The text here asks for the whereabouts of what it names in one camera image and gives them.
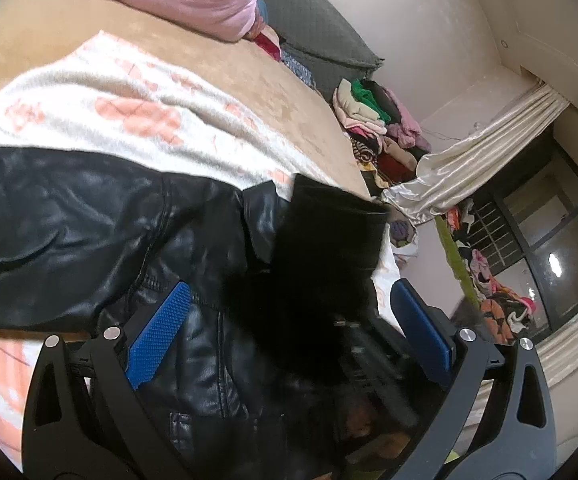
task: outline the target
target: white blanket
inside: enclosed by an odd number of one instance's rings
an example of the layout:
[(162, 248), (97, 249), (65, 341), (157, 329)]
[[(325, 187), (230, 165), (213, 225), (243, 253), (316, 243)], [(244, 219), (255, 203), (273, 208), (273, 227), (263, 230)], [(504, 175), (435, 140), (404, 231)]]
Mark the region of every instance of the white blanket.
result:
[[(336, 184), (236, 99), (104, 32), (0, 92), (0, 146), (108, 153), (239, 189), (273, 180), (287, 199), (294, 173)], [(372, 279), (379, 311), (394, 325), (389, 292), (399, 277), (387, 233)], [(18, 468), (24, 405), (40, 345), (39, 339), (0, 334), (0, 448)]]

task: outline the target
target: blue grip pad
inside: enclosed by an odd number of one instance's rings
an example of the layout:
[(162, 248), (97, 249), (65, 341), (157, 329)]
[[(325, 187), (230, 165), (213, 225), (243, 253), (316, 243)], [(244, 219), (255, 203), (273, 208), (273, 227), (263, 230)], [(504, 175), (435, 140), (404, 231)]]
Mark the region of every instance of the blue grip pad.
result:
[(127, 356), (127, 379), (134, 391), (153, 379), (165, 352), (187, 318), (190, 304), (189, 285), (179, 282), (134, 341)]
[(421, 305), (422, 299), (412, 293), (406, 280), (391, 287), (391, 310), (411, 345), (416, 361), (430, 381), (441, 386), (451, 383), (451, 349)]

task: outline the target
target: black leather jacket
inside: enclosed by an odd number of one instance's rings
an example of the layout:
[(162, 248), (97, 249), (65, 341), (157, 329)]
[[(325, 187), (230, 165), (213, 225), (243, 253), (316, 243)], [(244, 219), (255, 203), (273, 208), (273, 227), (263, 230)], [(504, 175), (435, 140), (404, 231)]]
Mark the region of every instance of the black leather jacket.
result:
[(156, 427), (198, 478), (316, 478), (339, 464), (329, 314), (375, 301), (385, 222), (301, 176), (290, 205), (272, 182), (0, 148), (0, 329), (96, 335), (187, 282), (189, 317), (137, 391)]

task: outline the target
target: curtain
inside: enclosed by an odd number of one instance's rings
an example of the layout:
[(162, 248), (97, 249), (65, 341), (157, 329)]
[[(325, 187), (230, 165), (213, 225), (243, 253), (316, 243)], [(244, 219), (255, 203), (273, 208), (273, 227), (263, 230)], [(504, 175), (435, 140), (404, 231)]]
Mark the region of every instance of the curtain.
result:
[(425, 155), (417, 178), (384, 190), (384, 202), (395, 205), (414, 225), (447, 212), (483, 186), (568, 105), (547, 84), (533, 89), (489, 126), (443, 152)]

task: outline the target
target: ceiling light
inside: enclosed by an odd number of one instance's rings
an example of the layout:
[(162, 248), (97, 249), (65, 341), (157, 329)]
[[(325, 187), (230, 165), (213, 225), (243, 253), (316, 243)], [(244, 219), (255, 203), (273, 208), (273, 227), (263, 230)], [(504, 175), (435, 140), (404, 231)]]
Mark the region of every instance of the ceiling light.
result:
[(560, 261), (557, 256), (553, 253), (549, 255), (549, 265), (551, 266), (552, 272), (557, 276), (562, 276), (562, 267), (560, 267)]

